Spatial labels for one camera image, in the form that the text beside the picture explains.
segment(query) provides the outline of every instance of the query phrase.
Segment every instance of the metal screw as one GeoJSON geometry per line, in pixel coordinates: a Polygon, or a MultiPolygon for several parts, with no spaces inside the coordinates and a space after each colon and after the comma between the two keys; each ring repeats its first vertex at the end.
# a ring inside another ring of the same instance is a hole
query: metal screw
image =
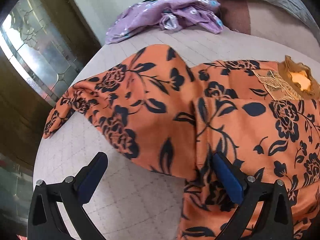
{"type": "Polygon", "coordinates": [[[278,179],[277,183],[278,183],[279,186],[283,186],[284,185],[284,182],[281,179],[278,179]]]}
{"type": "Polygon", "coordinates": [[[254,176],[251,176],[251,175],[248,176],[247,179],[248,179],[249,182],[255,182],[256,181],[256,178],[254,176]]]}
{"type": "Polygon", "coordinates": [[[38,179],[37,182],[36,182],[36,185],[37,186],[41,186],[43,183],[43,180],[42,179],[38,179]]]}
{"type": "Polygon", "coordinates": [[[70,183],[73,182],[73,177],[72,176],[68,176],[66,177],[66,179],[64,180],[66,183],[70,183]]]}

